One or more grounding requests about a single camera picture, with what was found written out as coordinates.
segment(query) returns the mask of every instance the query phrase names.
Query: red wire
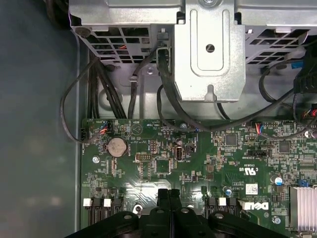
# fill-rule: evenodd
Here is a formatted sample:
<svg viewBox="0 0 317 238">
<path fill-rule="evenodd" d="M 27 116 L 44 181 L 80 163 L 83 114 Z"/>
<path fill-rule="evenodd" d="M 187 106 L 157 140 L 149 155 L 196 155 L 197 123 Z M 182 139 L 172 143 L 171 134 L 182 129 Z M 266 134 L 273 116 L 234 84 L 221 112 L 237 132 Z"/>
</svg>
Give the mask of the red wire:
<svg viewBox="0 0 317 238">
<path fill-rule="evenodd" d="M 260 134 L 260 124 L 256 124 L 257 133 Z"/>
</svg>

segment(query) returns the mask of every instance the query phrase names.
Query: motherboard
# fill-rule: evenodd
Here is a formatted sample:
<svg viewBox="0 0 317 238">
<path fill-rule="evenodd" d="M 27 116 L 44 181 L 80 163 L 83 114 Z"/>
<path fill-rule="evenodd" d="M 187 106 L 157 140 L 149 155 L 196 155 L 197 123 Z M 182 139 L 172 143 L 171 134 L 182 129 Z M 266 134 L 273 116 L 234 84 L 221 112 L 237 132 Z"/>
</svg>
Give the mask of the motherboard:
<svg viewBox="0 0 317 238">
<path fill-rule="evenodd" d="M 261 121 L 271 136 L 299 130 L 293 121 Z M 156 207 L 159 188 L 175 188 L 184 207 L 205 217 L 227 211 L 289 237 L 317 237 L 317 138 L 308 131 L 278 141 L 255 122 L 179 132 L 157 119 L 83 121 L 82 139 L 100 131 L 81 150 L 82 228 L 123 210 L 141 214 Z"/>
</svg>

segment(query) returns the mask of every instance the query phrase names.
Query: black cable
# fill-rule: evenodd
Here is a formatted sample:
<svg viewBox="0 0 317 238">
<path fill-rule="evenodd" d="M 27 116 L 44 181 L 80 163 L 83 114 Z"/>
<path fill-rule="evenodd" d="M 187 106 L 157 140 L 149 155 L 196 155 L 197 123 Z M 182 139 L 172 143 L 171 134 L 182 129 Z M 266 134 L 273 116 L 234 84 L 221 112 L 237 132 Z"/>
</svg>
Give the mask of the black cable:
<svg viewBox="0 0 317 238">
<path fill-rule="evenodd" d="M 113 110 L 113 113 L 118 111 L 118 117 L 115 114 L 116 118 L 126 119 L 127 116 L 125 115 L 124 109 L 122 107 L 122 104 L 120 102 L 120 98 L 118 96 L 118 93 L 116 89 L 114 88 L 114 85 L 112 84 L 110 78 L 104 71 L 104 65 L 100 61 L 96 64 L 97 74 L 99 76 L 99 80 L 101 81 L 105 92 L 107 94 L 108 100 L 110 102 L 110 106 Z"/>
<path fill-rule="evenodd" d="M 93 118 L 93 90 L 92 90 L 92 68 L 89 70 L 88 95 L 87 95 L 87 118 Z"/>
<path fill-rule="evenodd" d="M 298 94 L 295 94 L 294 95 L 294 98 L 293 98 L 293 104 L 292 104 L 292 109 L 293 109 L 293 117 L 294 117 L 294 121 L 304 127 L 303 130 L 297 132 L 297 133 L 294 133 L 292 135 L 288 135 L 288 136 L 281 136 L 281 137 L 274 137 L 274 136 L 270 136 L 270 135 L 267 135 L 267 134 L 260 134 L 261 136 L 263 136 L 264 138 L 267 138 L 267 139 L 271 139 L 271 140 L 287 140 L 287 139 L 292 139 L 296 136 L 299 136 L 299 135 L 302 135 L 304 134 L 307 130 L 313 130 L 313 131 L 316 131 L 315 128 L 312 128 L 311 125 L 315 124 L 316 121 L 317 121 L 317 117 L 315 117 L 308 125 L 305 125 L 303 123 L 300 122 L 300 120 L 297 118 L 297 115 L 296 115 L 296 105 L 297 105 L 297 98 L 298 98 Z"/>
<path fill-rule="evenodd" d="M 144 66 L 150 64 L 153 61 L 153 59 L 155 58 L 155 56 L 156 56 L 156 48 L 154 48 L 152 50 L 152 52 L 141 61 L 141 63 L 136 67 L 136 69 L 134 70 L 132 75 L 137 78 L 140 70 Z M 135 101 L 137 99 L 137 89 L 138 89 L 138 83 L 137 82 L 131 82 L 131 99 L 130 99 L 129 109 L 128 109 L 128 118 L 129 119 L 133 118 L 133 111 L 134 111 Z"/>
<path fill-rule="evenodd" d="M 65 12 L 65 8 L 59 7 L 60 2 L 57 4 L 55 0 L 46 0 L 46 12 L 50 22 L 58 28 L 69 29 L 70 22 L 68 13 Z"/>
<path fill-rule="evenodd" d="M 137 100 L 137 89 L 138 89 L 138 83 L 131 82 L 131 98 L 130 98 L 130 103 L 128 108 L 128 119 L 133 118 L 134 106 Z"/>
<path fill-rule="evenodd" d="M 100 114 L 99 114 L 99 104 L 98 104 L 98 78 L 96 76 L 96 72 L 94 72 L 94 77 L 92 79 L 92 91 L 93 91 L 93 115 L 95 119 L 99 119 L 100 118 Z"/>
<path fill-rule="evenodd" d="M 179 104 L 177 97 L 175 95 L 174 92 L 174 87 L 173 87 L 173 83 L 172 80 L 170 78 L 169 72 L 168 72 L 168 66 L 167 66 L 167 61 L 166 61 L 166 56 L 165 56 L 165 52 L 163 51 L 159 51 L 158 53 L 158 69 L 160 71 L 161 74 L 161 79 L 162 79 L 162 84 L 164 86 L 164 90 L 166 92 L 167 98 L 170 101 L 170 103 L 172 104 L 173 108 L 175 109 L 175 111 L 177 112 L 178 116 L 185 122 L 187 122 L 188 124 L 202 130 L 202 131 L 210 131 L 210 132 L 215 132 L 215 131 L 221 131 L 221 130 L 226 130 L 228 128 L 232 128 L 235 126 L 239 126 L 242 125 L 248 121 L 251 121 L 253 119 L 255 119 L 256 117 L 260 116 L 261 114 L 264 113 L 268 113 L 272 110 L 274 110 L 275 108 L 277 108 L 282 102 L 284 102 L 286 99 L 288 99 L 289 97 L 291 97 L 293 95 L 293 89 L 291 89 L 290 91 L 288 91 L 286 94 L 284 94 L 281 98 L 279 98 L 278 100 L 276 100 L 276 102 L 266 106 L 265 108 L 251 114 L 248 115 L 244 118 L 238 119 L 238 120 L 234 120 L 231 121 L 229 123 L 224 123 L 224 124 L 220 124 L 220 125 L 215 125 L 211 128 L 207 128 L 204 125 L 196 122 L 195 120 L 193 120 L 181 107 L 181 105 Z"/>
<path fill-rule="evenodd" d="M 306 124 L 304 124 L 304 123 L 301 123 L 301 121 L 297 118 L 297 115 L 296 115 L 297 98 L 298 98 L 298 94 L 295 94 L 295 95 L 294 95 L 294 98 L 293 98 L 293 104 L 292 104 L 294 121 L 295 121 L 298 125 L 301 125 L 302 127 L 304 127 L 304 128 L 307 129 L 307 130 L 317 131 L 315 128 L 312 128 L 312 127 L 309 126 L 309 125 L 306 125 Z"/>
<path fill-rule="evenodd" d="M 224 111 L 223 106 L 221 103 L 217 103 L 217 107 L 219 109 L 219 112 L 221 113 L 221 115 L 223 116 L 223 118 L 230 120 L 230 117 L 227 115 L 227 113 Z"/>
<path fill-rule="evenodd" d="M 317 117 L 314 118 L 314 120 L 312 120 L 308 126 L 311 126 L 313 124 L 315 124 L 317 122 Z M 306 129 L 303 129 L 297 133 L 294 133 L 292 135 L 288 135 L 288 136 L 281 136 L 281 137 L 274 137 L 274 136 L 270 136 L 270 135 L 267 135 L 267 134 L 260 134 L 260 136 L 263 136 L 264 138 L 266 139 L 270 139 L 270 140 L 289 140 L 289 139 L 292 139 L 294 137 L 297 137 L 299 135 L 302 135 L 306 132 L 307 130 Z"/>
<path fill-rule="evenodd" d="M 265 86 L 264 86 L 264 80 L 265 80 L 265 77 L 268 76 L 268 74 L 270 73 L 270 71 L 273 69 L 273 68 L 276 68 L 278 66 L 283 66 L 283 65 L 287 65 L 289 63 L 297 63 L 297 62 L 302 62 L 303 60 L 299 60 L 299 59 L 291 59 L 291 60 L 287 60 L 287 61 L 283 61 L 283 62 L 279 62 L 279 63 L 276 63 L 274 65 L 272 65 L 271 67 L 267 68 L 263 74 L 261 75 L 260 77 L 260 80 L 259 80 L 259 91 L 262 95 L 262 97 L 269 103 L 274 103 L 276 100 L 270 95 L 268 94 L 268 92 L 266 91 L 265 89 Z M 292 107 L 286 103 L 282 103 L 281 106 L 284 106 L 288 109 L 292 109 Z"/>
<path fill-rule="evenodd" d="M 177 131 L 180 131 L 180 132 L 194 132 L 196 131 L 195 128 L 190 128 L 190 129 L 182 129 L 182 128 L 179 128 L 175 125 L 172 125 L 171 123 L 169 123 L 162 115 L 162 100 L 161 100 L 161 97 L 160 97 L 160 93 L 162 91 L 162 88 L 163 88 L 163 85 L 161 85 L 159 88 L 158 88 L 158 92 L 157 92 L 157 107 L 158 107 L 158 116 L 159 116 L 159 119 L 166 125 L 168 126 L 169 128 L 171 129 L 174 129 L 174 130 L 177 130 Z"/>
<path fill-rule="evenodd" d="M 98 138 L 101 135 L 101 132 L 96 133 L 95 135 L 93 135 L 91 138 L 87 139 L 87 140 L 79 140 L 76 139 L 71 132 L 69 131 L 69 128 L 67 126 L 66 123 L 66 119 L 65 119 L 65 110 L 64 110 L 64 106 L 65 106 L 65 100 L 67 95 L 69 94 L 70 90 L 82 79 L 84 78 L 85 74 L 89 71 L 89 69 L 91 68 L 91 66 L 93 64 L 95 64 L 96 62 L 98 62 L 98 58 L 95 57 L 92 61 L 89 62 L 89 64 L 84 68 L 84 70 L 79 74 L 79 76 L 71 83 L 71 85 L 66 89 L 66 91 L 64 92 L 61 100 L 60 100 L 60 105 L 59 105 L 59 115 L 61 118 L 61 123 L 63 125 L 63 128 L 67 134 L 67 136 L 75 141 L 76 143 L 82 143 L 82 144 L 88 144 L 91 143 L 92 141 L 94 141 L 96 138 Z"/>
<path fill-rule="evenodd" d="M 58 5 L 59 9 L 68 15 L 68 5 L 66 2 L 63 2 L 62 0 L 55 0 L 55 3 Z"/>
</svg>

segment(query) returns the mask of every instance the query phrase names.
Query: green circuit board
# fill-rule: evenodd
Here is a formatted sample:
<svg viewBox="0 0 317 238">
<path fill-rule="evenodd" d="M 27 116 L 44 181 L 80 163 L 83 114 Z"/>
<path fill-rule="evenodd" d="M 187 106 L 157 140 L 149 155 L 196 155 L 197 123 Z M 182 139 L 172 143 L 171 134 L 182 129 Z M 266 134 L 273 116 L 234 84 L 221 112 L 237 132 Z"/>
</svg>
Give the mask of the green circuit board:
<svg viewBox="0 0 317 238">
<path fill-rule="evenodd" d="M 304 134 L 287 141 L 268 140 L 257 134 L 254 123 L 214 133 L 182 133 L 157 119 L 86 119 L 82 136 L 91 137 L 105 124 L 104 134 L 82 145 L 82 203 L 85 198 L 120 198 L 121 209 L 133 211 L 136 204 L 155 207 L 159 188 L 176 188 L 183 206 L 205 214 L 206 198 L 233 197 L 241 206 L 246 202 L 243 212 L 251 222 L 295 237 L 289 187 L 317 184 L 317 139 Z M 262 125 L 265 133 L 275 136 L 299 129 L 293 121 L 262 121 Z M 114 138 L 125 142 L 122 156 L 112 156 L 118 152 L 113 148 L 109 153 Z M 82 206 L 82 228 L 90 223 Z"/>
</svg>

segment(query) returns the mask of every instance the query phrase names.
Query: usb port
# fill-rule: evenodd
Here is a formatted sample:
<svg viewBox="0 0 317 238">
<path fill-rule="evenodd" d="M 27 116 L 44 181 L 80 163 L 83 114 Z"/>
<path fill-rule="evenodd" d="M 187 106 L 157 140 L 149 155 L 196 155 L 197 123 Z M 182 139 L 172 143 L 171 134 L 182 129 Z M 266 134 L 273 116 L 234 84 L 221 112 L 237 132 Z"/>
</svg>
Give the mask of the usb port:
<svg viewBox="0 0 317 238">
<path fill-rule="evenodd" d="M 174 157 L 178 161 L 183 159 L 183 148 L 181 146 L 178 146 L 178 145 L 175 146 Z"/>
</svg>

